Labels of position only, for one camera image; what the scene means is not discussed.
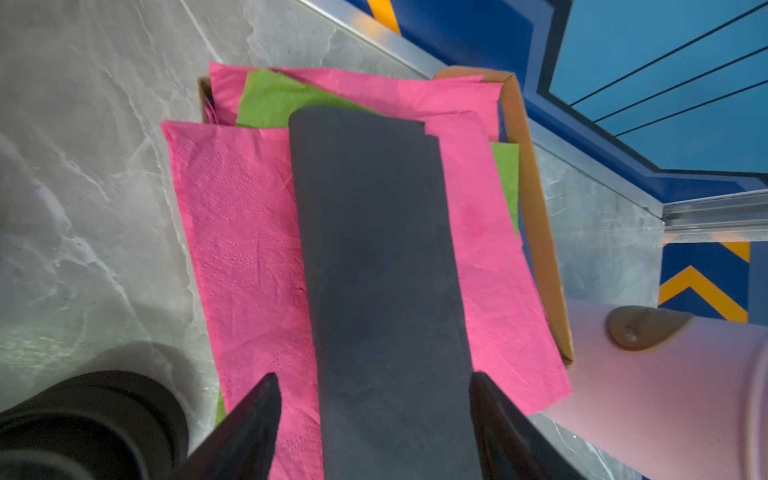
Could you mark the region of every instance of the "marble countertop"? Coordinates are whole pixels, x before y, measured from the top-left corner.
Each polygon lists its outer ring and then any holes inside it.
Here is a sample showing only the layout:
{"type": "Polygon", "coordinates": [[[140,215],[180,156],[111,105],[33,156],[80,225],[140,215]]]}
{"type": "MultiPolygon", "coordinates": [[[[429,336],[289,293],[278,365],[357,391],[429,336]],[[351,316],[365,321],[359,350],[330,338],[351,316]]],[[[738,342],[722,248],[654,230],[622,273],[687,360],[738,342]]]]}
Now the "marble countertop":
{"type": "MultiPolygon", "coordinates": [[[[0,409],[130,369],[177,395],[194,447],[219,386],[160,123],[199,120],[209,61],[419,76],[294,0],[4,0],[0,45],[0,409]]],[[[660,220],[539,160],[566,295],[651,304],[660,220]]]]}

